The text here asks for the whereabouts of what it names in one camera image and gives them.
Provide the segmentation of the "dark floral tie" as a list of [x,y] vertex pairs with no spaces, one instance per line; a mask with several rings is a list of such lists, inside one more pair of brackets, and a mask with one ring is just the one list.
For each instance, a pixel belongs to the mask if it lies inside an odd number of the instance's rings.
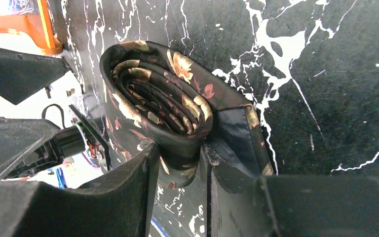
[[162,186],[188,186],[207,149],[215,162],[249,177],[274,174],[253,103],[202,65],[167,46],[136,40],[110,46],[99,67],[113,148],[130,158],[126,135],[137,137],[130,143],[137,150],[158,143]]

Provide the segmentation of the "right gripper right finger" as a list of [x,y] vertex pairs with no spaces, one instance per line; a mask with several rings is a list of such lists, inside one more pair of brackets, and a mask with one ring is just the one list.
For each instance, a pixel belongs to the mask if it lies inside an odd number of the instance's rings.
[[379,237],[379,180],[307,175],[252,178],[207,145],[208,237]]

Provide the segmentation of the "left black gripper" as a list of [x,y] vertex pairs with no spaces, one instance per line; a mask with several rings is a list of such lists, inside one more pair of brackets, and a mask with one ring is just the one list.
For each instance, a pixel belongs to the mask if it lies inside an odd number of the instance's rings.
[[[69,71],[63,59],[0,48],[0,96],[18,105]],[[69,109],[74,124],[61,131],[45,119],[0,118],[0,180],[34,176],[78,154],[103,173],[111,170],[105,140],[75,106]]]

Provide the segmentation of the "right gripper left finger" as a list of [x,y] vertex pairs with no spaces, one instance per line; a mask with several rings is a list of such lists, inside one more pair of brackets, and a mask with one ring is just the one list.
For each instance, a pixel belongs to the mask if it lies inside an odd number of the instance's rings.
[[152,142],[76,189],[0,181],[0,237],[147,237],[158,169]]

